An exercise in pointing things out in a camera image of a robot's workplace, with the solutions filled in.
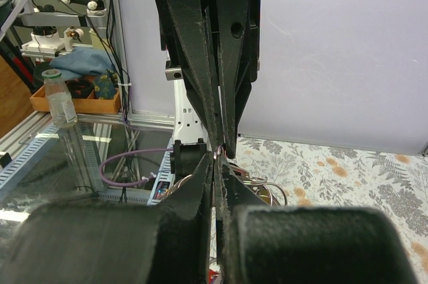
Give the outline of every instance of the floral pattern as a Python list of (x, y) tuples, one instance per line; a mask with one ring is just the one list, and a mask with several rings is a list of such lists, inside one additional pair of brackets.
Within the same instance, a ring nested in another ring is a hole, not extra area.
[[(398, 230), (419, 282), (428, 284), (428, 158), (238, 138), (234, 162), (279, 184), (290, 206), (383, 211)], [(211, 256), (215, 264), (214, 232)]]

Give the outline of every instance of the white partition board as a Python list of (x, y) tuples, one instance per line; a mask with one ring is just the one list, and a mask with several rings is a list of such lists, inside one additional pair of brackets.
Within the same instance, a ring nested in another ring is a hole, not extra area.
[[(174, 113), (154, 0), (120, 0), (137, 112)], [(428, 0), (262, 0), (261, 71), (239, 132), (418, 153)]]

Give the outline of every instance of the wooden tray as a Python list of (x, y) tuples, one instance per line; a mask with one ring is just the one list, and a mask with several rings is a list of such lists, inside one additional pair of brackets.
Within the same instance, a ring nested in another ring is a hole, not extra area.
[[(41, 87), (30, 98), (36, 112), (49, 112), (49, 104), (45, 98), (45, 86)], [(74, 108), (78, 114), (117, 114), (120, 109), (119, 91), (111, 100), (95, 98), (92, 91), (86, 99), (73, 99)]]

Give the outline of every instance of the glass table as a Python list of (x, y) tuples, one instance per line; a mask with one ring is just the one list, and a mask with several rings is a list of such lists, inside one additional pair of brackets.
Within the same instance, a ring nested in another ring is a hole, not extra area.
[[(14, 230), (33, 209), (55, 200), (123, 201), (122, 188), (100, 180), (100, 163), (130, 150), (166, 148), (171, 135), (168, 127), (125, 130), (118, 116), (82, 116), (73, 128), (57, 129), (50, 116), (31, 115), (0, 141), (0, 152), (13, 159), (0, 170), (0, 266)], [(157, 152), (114, 160), (104, 174), (116, 182), (159, 175), (164, 158)], [(154, 184), (152, 178), (128, 188), (125, 200), (147, 204)]]

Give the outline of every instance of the wooden surface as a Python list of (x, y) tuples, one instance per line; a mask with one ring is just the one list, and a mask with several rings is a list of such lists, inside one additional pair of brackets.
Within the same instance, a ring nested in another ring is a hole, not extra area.
[(27, 86), (0, 57), (0, 138), (32, 113)]

